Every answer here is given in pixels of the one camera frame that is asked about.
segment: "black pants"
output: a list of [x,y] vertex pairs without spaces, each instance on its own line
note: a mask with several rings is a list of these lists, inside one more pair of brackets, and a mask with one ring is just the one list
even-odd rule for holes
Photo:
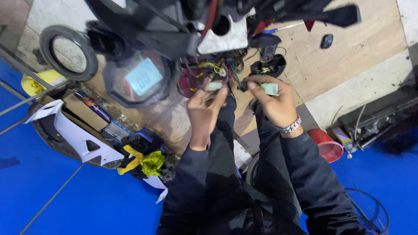
[[[206,179],[210,197],[217,197],[218,194],[225,195],[235,184],[230,180],[222,181],[218,177],[210,177],[210,175],[221,175],[228,179],[236,178],[236,184],[240,184],[234,161],[234,139],[232,136],[235,121],[234,111],[237,104],[229,96],[226,103],[227,105],[219,112],[215,130],[211,134],[208,177]],[[260,158],[252,186],[265,196],[279,201],[287,201],[294,204],[296,208],[300,208],[286,168],[280,144],[280,133],[264,115],[261,105],[257,106],[255,113],[260,138]]]

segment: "workshop floor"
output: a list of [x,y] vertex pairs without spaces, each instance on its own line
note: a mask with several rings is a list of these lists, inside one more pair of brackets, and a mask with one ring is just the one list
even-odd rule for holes
[[[330,7],[346,3],[346,0],[336,0]],[[333,119],[363,104],[399,87],[415,84],[414,71],[418,74],[416,1],[354,0],[354,3],[359,5],[363,19],[357,26],[340,29],[316,23],[311,33],[298,26],[278,34],[283,40],[280,46],[288,52],[287,67],[279,78],[294,87],[298,113],[306,130],[326,128]],[[65,24],[81,31],[85,21],[90,19],[94,16],[83,0],[34,0],[33,3],[0,0],[0,23],[9,24],[0,36],[0,43],[40,72],[46,67],[37,63],[32,51],[38,48],[42,29]],[[317,41],[329,32],[334,34],[334,45],[328,50],[319,50]],[[65,56],[69,63],[74,61],[70,55]],[[159,104],[127,110],[106,95],[101,73],[86,85],[121,110],[135,125],[155,130],[173,151],[183,153],[190,138],[185,109],[187,99],[175,89]],[[246,108],[251,96],[238,94],[237,97],[235,132],[241,136],[243,145],[257,149],[255,119]]]

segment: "cardboard box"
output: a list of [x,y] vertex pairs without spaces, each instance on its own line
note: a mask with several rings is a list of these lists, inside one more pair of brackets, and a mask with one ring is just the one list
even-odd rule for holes
[[71,94],[63,99],[66,103],[65,107],[71,110],[75,115],[81,118],[93,129],[100,132],[105,128],[108,123],[103,120],[99,115],[97,115],[93,110],[91,110],[87,105],[85,105],[81,100],[79,100],[74,94]]

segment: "blue crate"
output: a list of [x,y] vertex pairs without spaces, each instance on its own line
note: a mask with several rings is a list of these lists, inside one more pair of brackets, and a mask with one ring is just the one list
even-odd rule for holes
[[153,141],[157,141],[158,143],[161,142],[161,153],[164,154],[164,144],[165,142],[163,141],[163,139],[161,139],[157,134],[155,134],[154,132],[152,132],[150,129],[144,127],[141,130],[133,133],[129,139],[134,138],[135,136],[140,135],[143,138],[145,138],[146,140],[148,140],[150,143],[152,143]]

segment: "person's left hand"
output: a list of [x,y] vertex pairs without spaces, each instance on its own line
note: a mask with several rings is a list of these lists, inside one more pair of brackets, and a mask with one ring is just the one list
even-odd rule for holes
[[204,151],[207,148],[210,134],[215,129],[219,110],[224,105],[228,95],[226,87],[219,90],[211,104],[206,101],[211,93],[198,90],[187,101],[187,111],[191,123],[191,138],[189,148],[195,151]]

